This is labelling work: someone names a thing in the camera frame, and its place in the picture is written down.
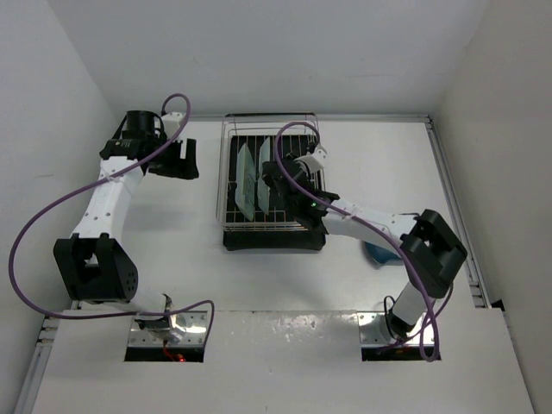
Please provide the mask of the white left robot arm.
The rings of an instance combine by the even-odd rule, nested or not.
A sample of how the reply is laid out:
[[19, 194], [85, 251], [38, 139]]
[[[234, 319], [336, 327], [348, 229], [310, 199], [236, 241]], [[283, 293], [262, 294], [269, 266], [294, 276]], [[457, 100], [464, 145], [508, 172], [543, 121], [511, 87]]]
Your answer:
[[184, 123], [185, 115], [178, 112], [127, 112], [99, 153], [101, 185], [71, 235], [53, 247], [72, 300], [136, 311], [140, 329], [171, 345], [184, 338], [185, 317], [168, 316], [170, 297], [139, 280], [135, 263], [122, 247], [122, 230], [135, 190], [147, 173], [184, 180], [198, 177], [196, 141], [181, 141], [176, 134]]

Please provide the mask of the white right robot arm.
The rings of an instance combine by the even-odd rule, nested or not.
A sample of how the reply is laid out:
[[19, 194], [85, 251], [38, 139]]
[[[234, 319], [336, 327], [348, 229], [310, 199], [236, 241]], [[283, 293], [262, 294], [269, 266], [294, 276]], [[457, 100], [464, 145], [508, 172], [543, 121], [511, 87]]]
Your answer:
[[428, 305], [444, 298], [461, 270], [467, 250], [434, 210], [385, 213], [361, 207], [311, 183], [311, 167], [321, 168], [325, 154], [266, 161], [261, 177], [279, 195], [288, 214], [304, 228], [324, 235], [343, 235], [396, 254], [408, 283], [384, 317], [386, 336], [404, 340]]

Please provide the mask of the light green rectangular plate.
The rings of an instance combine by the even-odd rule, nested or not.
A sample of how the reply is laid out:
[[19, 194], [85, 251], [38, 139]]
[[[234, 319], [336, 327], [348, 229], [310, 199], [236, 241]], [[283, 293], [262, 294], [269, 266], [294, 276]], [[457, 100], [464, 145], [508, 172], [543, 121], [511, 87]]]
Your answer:
[[235, 204], [245, 218], [252, 222], [255, 215], [256, 172], [253, 156], [247, 144], [243, 144], [236, 159]]

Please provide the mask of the dark blue round plate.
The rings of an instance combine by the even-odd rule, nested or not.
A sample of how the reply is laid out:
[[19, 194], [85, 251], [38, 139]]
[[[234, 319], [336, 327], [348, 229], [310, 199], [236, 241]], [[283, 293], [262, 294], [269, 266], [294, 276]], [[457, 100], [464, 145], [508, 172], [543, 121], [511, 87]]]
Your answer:
[[394, 250], [389, 251], [369, 242], [364, 242], [364, 248], [367, 256], [379, 266], [402, 261]]

